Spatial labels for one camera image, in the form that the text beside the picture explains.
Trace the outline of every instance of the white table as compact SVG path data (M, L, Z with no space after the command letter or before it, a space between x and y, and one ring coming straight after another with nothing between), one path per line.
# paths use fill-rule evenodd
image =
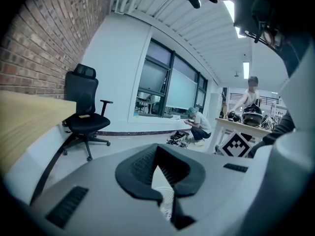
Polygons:
M214 133L211 135L212 139L211 139L210 146L208 149L209 154L212 154L215 152L216 142L217 142L218 136L219 136L222 128L223 128L223 132L222 132L222 135L221 135L221 138L220 138L220 141L218 144L222 143L222 139L223 139L223 136L225 134L226 129L237 130L240 133L244 133L244 134L247 134L247 135L250 135L253 137L257 137L259 139L262 139L264 136L271 133L270 130L251 127L251 126L242 124L240 122L233 122L233 121L229 121L227 119L216 118L216 121L217 121L217 125L216 125Z

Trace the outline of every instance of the chair base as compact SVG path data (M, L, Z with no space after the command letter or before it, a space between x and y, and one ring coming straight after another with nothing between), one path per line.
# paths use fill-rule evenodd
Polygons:
M85 143L85 146L87 147L87 151L88 151L88 157L87 157L87 161L90 162L93 160L92 155L91 155L91 151L90 151L90 146L89 146L89 142L99 142L99 143L106 143L107 146L110 146L110 141L108 140L104 140L104 139L100 139L100 138L96 138L95 137L95 132L94 133L90 133L88 135L82 135L82 134L75 134L74 136L77 138L74 141L71 141L67 146L63 147L63 155L68 155L67 149L75 146L77 144L80 143Z

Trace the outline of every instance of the fluorescent light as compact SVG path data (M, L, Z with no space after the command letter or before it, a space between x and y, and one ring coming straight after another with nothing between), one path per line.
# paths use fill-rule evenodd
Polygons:
M224 4L225 4L228 12L230 13L230 16L231 16L233 22L234 22L234 3L232 1L224 1ZM240 29L238 27L235 27L235 29L236 29L237 36L239 38L245 37L245 36L240 35Z
M243 68L244 68L244 79L248 79L250 75L250 64L248 62L244 62Z

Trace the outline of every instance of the chair armrest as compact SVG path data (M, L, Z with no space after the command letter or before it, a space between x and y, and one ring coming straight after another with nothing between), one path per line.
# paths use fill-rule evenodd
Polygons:
M103 102L103 108L102 108L102 113L101 113L101 115L104 116L105 108L106 108L107 103L112 104L113 102L112 102L112 101L109 101L109 100L100 100L100 101Z

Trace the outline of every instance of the black office chair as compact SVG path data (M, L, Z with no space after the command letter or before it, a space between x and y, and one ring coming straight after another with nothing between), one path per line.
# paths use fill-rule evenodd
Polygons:
M102 113L101 115L96 114L95 93L97 86L96 71L82 64L78 64L73 72L67 72L65 76L65 99L75 101L77 106L76 113L66 119L63 125L69 127L77 139L63 147L64 155L68 154L68 148L84 142L89 154L87 160L92 161L89 141L106 143L107 146L110 146L109 141L96 138L96 131L110 124L110 120L104 117L104 112L107 103L113 102L101 100L103 102Z

